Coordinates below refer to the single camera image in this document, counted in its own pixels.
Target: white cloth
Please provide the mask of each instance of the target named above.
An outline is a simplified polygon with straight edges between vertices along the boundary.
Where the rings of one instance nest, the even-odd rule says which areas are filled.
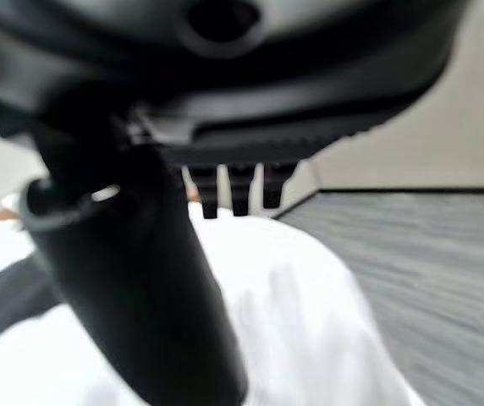
[[[331,251],[279,222],[227,211],[203,221],[199,210],[190,206],[250,378],[246,406],[423,406]],[[13,223],[0,223],[0,252],[16,261],[30,250]],[[0,337],[0,406],[15,404],[144,405],[67,306]]]

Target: floor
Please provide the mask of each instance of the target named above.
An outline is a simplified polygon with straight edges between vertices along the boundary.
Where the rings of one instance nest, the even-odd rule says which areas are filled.
[[[282,221],[348,263],[428,406],[484,406],[484,195],[318,195]]]

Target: black plastic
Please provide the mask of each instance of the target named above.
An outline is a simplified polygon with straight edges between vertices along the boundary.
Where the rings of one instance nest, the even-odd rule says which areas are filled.
[[[217,218],[217,168],[193,167],[190,175],[199,190],[204,218]]]
[[[119,192],[103,201],[63,208],[52,186],[25,190],[19,213],[38,266],[149,404],[240,405],[244,365],[185,198],[149,148],[120,159]]]

